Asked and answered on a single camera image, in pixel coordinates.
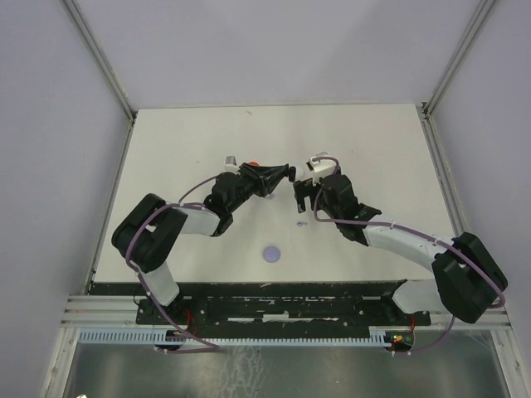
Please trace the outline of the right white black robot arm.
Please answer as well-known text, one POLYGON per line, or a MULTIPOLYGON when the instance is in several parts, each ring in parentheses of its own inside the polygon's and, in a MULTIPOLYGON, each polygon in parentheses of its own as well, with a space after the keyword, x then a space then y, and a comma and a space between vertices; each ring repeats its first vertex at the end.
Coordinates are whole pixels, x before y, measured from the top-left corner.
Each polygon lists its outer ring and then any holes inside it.
POLYGON ((311 210, 318 222, 333 223, 347 240, 389 251, 432 272, 443 306, 465 323, 475 323, 489 308, 504 306, 508 280, 482 240, 430 235, 396 223, 355 196, 347 176, 335 173, 320 182, 293 183, 298 212, 311 210))

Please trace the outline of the black charging case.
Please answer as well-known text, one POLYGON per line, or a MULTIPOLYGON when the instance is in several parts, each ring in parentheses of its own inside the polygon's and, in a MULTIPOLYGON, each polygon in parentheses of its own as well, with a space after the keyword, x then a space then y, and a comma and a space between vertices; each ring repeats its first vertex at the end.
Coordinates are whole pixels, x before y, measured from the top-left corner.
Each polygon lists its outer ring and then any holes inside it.
POLYGON ((287 177, 290 182, 295 182, 297 178, 297 167, 295 166, 289 167, 287 177))

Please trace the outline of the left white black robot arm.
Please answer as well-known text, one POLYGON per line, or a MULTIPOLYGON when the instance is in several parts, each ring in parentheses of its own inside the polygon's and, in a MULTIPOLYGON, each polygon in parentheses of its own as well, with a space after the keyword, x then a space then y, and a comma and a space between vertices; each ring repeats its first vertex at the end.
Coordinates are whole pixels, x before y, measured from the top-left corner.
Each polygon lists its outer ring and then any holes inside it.
POLYGON ((267 197, 287 178, 295 180, 296 167, 256 166, 243 163, 222 172, 201 203, 167 203, 149 193, 124 218, 111 237, 112 246, 135 272, 146 294, 154 301, 155 314, 165 323, 183 315, 183 302, 167 258, 180 235, 218 237, 233 222, 233 213, 253 196, 267 197))

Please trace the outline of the purple charging case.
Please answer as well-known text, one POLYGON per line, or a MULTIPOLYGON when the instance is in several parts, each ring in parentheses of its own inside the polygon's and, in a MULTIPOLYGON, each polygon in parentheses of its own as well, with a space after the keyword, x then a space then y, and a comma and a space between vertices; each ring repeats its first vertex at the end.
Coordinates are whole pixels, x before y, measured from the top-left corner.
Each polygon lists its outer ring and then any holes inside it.
POLYGON ((269 245, 263 249, 262 256, 268 263, 275 263, 281 257, 280 249, 277 246, 269 245))

